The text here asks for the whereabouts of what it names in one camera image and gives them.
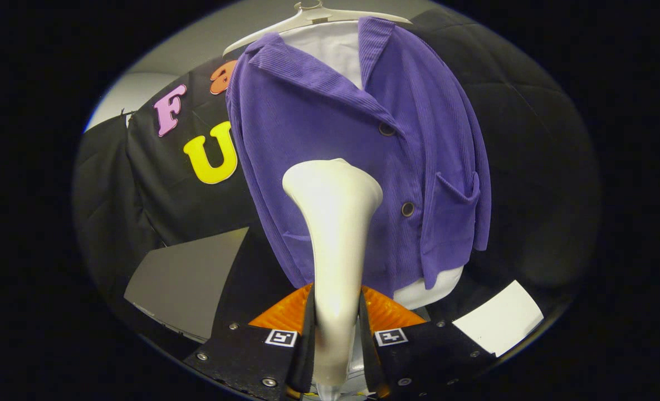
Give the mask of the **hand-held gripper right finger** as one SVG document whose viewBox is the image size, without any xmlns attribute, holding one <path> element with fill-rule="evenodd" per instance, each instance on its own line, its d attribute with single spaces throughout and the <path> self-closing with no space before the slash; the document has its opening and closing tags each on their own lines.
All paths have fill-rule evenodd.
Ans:
<svg viewBox="0 0 660 401">
<path fill-rule="evenodd" d="M 451 322 L 427 320 L 367 286 L 359 330 L 367 386 L 378 399 L 447 399 L 497 364 Z"/>
</svg>

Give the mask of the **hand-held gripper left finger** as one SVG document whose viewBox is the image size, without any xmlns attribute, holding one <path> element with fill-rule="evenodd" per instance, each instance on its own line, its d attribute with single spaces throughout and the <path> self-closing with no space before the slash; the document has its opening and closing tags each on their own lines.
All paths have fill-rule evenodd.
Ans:
<svg viewBox="0 0 660 401">
<path fill-rule="evenodd" d="M 221 301 L 212 334 L 184 367 L 237 400 L 301 400 L 314 375 L 314 287 L 247 315 L 251 299 Z"/>
</svg>

